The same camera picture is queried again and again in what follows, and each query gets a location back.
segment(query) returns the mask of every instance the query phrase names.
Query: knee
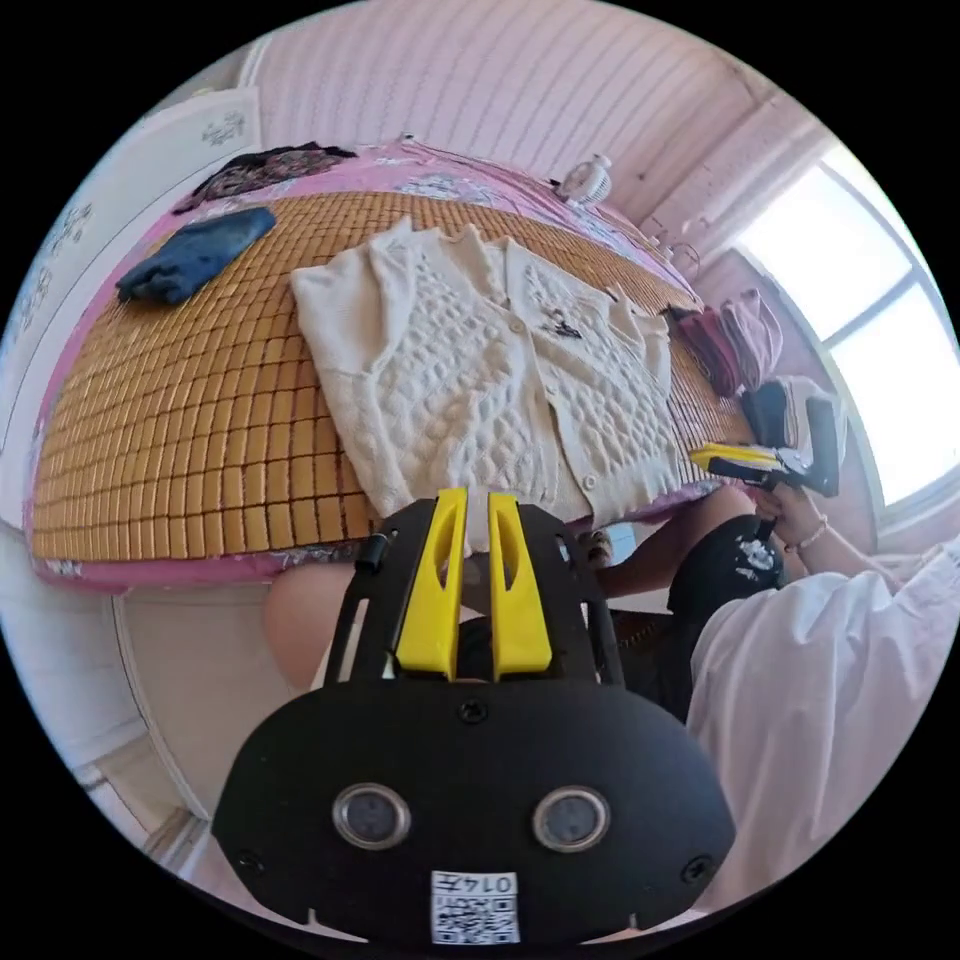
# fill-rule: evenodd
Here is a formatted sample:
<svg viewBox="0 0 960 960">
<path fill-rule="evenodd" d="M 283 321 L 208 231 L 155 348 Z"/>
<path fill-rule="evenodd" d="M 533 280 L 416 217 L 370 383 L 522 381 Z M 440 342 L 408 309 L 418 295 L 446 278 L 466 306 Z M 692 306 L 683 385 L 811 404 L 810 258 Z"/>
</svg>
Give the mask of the knee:
<svg viewBox="0 0 960 960">
<path fill-rule="evenodd" d="M 285 571 L 270 586 L 264 635 L 280 672 L 298 690 L 309 689 L 333 640 L 352 576 L 346 564 L 310 564 Z"/>
</svg>

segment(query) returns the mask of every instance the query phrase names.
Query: cable knit sweater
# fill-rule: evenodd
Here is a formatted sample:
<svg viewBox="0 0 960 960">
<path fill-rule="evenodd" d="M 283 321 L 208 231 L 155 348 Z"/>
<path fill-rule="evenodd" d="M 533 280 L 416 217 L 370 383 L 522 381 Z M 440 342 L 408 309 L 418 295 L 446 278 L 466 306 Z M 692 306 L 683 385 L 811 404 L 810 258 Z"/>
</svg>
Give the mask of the cable knit sweater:
<svg viewBox="0 0 960 960">
<path fill-rule="evenodd" d="M 603 525 L 680 485 L 667 327 L 619 287 L 601 293 L 472 225 L 447 237 L 409 218 L 291 285 L 381 516 L 466 487 L 473 502 L 504 491 Z M 468 538 L 486 549 L 478 512 Z"/>
</svg>

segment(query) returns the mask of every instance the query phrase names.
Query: bracelet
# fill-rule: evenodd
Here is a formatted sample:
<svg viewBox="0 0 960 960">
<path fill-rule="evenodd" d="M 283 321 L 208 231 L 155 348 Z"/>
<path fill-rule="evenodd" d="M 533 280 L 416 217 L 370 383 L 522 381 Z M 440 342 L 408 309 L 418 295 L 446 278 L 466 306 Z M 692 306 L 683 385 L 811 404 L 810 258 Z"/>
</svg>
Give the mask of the bracelet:
<svg viewBox="0 0 960 960">
<path fill-rule="evenodd" d="M 826 533 L 827 528 L 829 527 L 829 521 L 826 517 L 820 518 L 820 525 L 817 529 L 807 537 L 806 540 L 801 540 L 799 543 L 795 543 L 792 546 L 788 546 L 786 549 L 790 553 L 799 553 L 801 550 L 806 550 L 807 547 L 813 546 L 823 535 Z"/>
</svg>

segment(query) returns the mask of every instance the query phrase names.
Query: sticker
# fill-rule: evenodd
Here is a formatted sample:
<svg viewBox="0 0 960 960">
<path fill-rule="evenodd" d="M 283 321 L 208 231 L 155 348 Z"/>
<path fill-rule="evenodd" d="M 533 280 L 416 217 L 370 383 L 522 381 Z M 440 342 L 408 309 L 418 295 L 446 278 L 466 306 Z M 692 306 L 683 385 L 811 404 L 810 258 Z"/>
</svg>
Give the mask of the sticker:
<svg viewBox="0 0 960 960">
<path fill-rule="evenodd" d="M 519 943 L 515 873 L 430 875 L 434 943 L 490 946 Z"/>
</svg>

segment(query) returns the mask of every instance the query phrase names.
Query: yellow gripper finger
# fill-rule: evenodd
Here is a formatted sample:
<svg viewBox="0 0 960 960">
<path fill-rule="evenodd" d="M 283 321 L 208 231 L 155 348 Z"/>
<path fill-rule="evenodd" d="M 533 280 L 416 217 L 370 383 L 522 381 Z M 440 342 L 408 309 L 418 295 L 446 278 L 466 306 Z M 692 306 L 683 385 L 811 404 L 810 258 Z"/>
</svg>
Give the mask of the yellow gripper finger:
<svg viewBox="0 0 960 960">
<path fill-rule="evenodd" d="M 467 491 L 441 490 L 397 644 L 404 670 L 456 677 L 466 522 Z"/>
<path fill-rule="evenodd" d="M 499 680 L 508 673 L 542 673 L 550 666 L 552 652 L 517 500 L 509 494 L 491 493 L 487 508 L 493 678 Z"/>
</svg>

